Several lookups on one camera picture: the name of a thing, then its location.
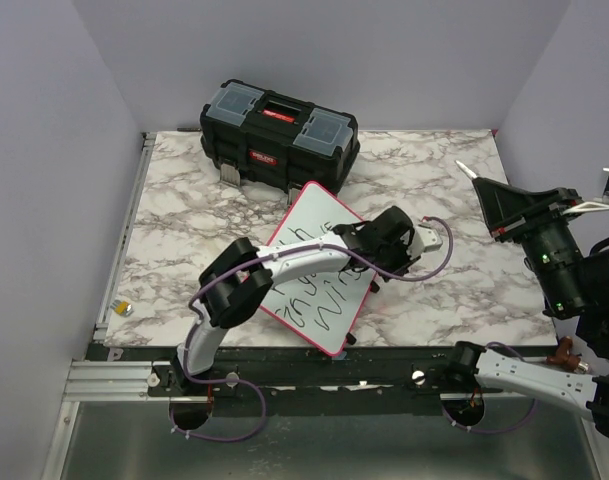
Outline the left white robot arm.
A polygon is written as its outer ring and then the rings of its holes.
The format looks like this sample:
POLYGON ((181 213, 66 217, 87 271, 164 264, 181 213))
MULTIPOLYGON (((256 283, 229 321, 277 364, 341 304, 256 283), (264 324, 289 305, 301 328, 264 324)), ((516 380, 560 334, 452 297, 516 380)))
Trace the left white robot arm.
POLYGON ((177 347, 171 382, 185 395, 198 393, 206 371, 229 330, 248 321, 269 291, 311 274, 370 269, 385 281, 420 282, 410 267, 424 252, 419 228, 393 206, 370 221, 337 224, 320 237, 290 245, 254 246, 247 237, 233 241, 199 277, 188 301, 195 315, 177 347))

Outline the pink framed whiteboard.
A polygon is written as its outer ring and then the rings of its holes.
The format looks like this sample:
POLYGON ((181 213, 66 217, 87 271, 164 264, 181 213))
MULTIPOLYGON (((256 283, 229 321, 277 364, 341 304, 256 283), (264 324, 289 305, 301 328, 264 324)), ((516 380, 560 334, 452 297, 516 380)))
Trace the pink framed whiteboard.
MULTIPOLYGON (((363 220, 316 182, 307 183, 269 238, 269 247, 290 249, 316 240, 338 224, 363 220)), ((274 286, 261 309, 329 356, 340 353, 369 294, 375 273, 317 273, 274 286)))

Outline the black whiteboard marker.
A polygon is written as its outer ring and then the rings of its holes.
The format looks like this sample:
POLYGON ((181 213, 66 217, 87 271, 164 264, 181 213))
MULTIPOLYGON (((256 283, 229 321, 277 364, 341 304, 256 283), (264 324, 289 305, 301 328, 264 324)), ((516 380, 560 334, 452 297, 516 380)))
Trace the black whiteboard marker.
POLYGON ((478 174, 473 169, 460 160, 456 160, 455 164, 470 180, 475 180, 478 177, 478 174))

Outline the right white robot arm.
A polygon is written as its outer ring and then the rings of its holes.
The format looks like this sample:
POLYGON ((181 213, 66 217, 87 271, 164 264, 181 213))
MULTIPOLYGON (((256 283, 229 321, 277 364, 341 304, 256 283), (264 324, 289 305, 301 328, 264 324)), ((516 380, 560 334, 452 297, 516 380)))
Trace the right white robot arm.
MULTIPOLYGON (((491 237, 522 247, 543 292, 544 315, 577 319, 577 335, 609 361, 609 238, 583 255, 568 228, 571 219, 602 203, 585 202, 573 189, 529 192, 481 176, 472 185, 491 237)), ((570 356, 538 365, 460 341, 443 371, 455 391, 523 394, 593 422, 609 438, 609 374, 581 374, 578 367, 570 356)))

